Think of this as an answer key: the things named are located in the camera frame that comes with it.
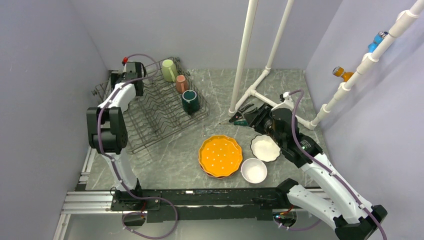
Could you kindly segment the floral scalloped small plate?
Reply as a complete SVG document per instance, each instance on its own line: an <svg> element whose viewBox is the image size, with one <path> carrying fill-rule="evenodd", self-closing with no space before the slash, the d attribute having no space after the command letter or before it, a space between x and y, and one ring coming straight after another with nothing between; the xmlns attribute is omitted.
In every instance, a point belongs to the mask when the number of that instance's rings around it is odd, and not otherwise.
<svg viewBox="0 0 424 240"><path fill-rule="evenodd" d="M267 163L275 161L281 155L279 146L265 134L252 139L250 149L257 159Z"/></svg>

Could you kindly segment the light green mug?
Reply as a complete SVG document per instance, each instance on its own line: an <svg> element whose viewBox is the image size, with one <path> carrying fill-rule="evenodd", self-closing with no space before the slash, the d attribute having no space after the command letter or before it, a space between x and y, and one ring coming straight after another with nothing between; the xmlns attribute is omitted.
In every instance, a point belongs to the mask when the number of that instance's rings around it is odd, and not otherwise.
<svg viewBox="0 0 424 240"><path fill-rule="evenodd" d="M176 64L171 59L165 59L161 64L161 72L165 81L176 82L176 78L179 75Z"/></svg>

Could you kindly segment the grey wire dish rack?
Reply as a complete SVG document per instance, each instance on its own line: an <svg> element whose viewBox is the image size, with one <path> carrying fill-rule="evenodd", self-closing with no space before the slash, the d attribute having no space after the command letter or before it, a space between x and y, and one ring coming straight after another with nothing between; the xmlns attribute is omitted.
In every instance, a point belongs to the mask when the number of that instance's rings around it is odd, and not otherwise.
<svg viewBox="0 0 424 240"><path fill-rule="evenodd" d="M165 81L162 75L162 61L149 65L143 64L146 76L141 78L144 83L143 96L137 96L129 102L128 109L123 113L128 143L125 150L129 154L135 154L146 149L167 137L180 133L187 127L200 122L210 114L209 104L195 86L191 75L181 66L177 57L170 57L176 65L177 73L184 75L188 80L189 90L197 92L200 109L188 115L182 105L182 95L177 92L176 83ZM111 72L123 70L111 70L109 80L96 87L95 94L103 90L100 104L112 92Z"/></svg>

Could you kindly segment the small red-brown mug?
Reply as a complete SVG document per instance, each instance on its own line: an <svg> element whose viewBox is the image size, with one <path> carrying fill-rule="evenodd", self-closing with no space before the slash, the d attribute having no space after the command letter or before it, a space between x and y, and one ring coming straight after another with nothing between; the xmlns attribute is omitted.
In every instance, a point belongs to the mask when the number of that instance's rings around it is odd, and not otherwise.
<svg viewBox="0 0 424 240"><path fill-rule="evenodd" d="M184 75L181 74L176 77L175 88L179 94L189 90L189 82Z"/></svg>

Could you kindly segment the white bowl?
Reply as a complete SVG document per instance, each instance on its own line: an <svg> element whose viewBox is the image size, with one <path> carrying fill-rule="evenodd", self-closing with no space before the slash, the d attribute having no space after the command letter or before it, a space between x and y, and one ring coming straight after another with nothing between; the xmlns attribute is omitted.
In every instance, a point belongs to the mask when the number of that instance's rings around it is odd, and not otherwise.
<svg viewBox="0 0 424 240"><path fill-rule="evenodd" d="M263 161L257 158L246 159L240 168L242 177L251 184L263 182L268 174L268 170Z"/></svg>

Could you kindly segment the dark green mug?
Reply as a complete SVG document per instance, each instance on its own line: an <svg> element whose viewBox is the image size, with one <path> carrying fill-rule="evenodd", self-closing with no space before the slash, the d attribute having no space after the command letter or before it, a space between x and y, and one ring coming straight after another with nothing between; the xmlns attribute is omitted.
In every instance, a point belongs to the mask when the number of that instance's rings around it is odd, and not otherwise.
<svg viewBox="0 0 424 240"><path fill-rule="evenodd" d="M184 91L181 95L181 102L184 111L189 116L191 116L201 108L199 96L195 90L188 89Z"/></svg>

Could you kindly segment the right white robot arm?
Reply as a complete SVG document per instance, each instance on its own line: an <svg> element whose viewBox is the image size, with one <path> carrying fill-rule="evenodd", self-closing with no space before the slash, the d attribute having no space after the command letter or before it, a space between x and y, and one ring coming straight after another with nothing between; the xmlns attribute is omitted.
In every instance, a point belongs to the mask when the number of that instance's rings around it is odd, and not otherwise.
<svg viewBox="0 0 424 240"><path fill-rule="evenodd" d="M340 240L367 240L381 230L387 210L366 200L340 176L319 144L300 132L298 119L290 109L273 109L265 103L243 117L257 133L270 137L280 153L329 197L322 198L288 178L275 188L280 207L294 205L307 210L331 227Z"/></svg>

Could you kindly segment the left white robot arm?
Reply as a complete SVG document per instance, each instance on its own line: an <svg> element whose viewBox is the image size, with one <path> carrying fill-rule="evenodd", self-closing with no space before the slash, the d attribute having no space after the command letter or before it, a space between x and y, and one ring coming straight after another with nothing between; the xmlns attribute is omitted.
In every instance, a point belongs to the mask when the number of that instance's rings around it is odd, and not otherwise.
<svg viewBox="0 0 424 240"><path fill-rule="evenodd" d="M128 131L123 113L130 101L144 93L146 69L141 62L128 61L122 72L112 72L110 95L97 107L86 111L88 142L106 160L115 182L115 196L131 210L139 209L144 196L126 152Z"/></svg>

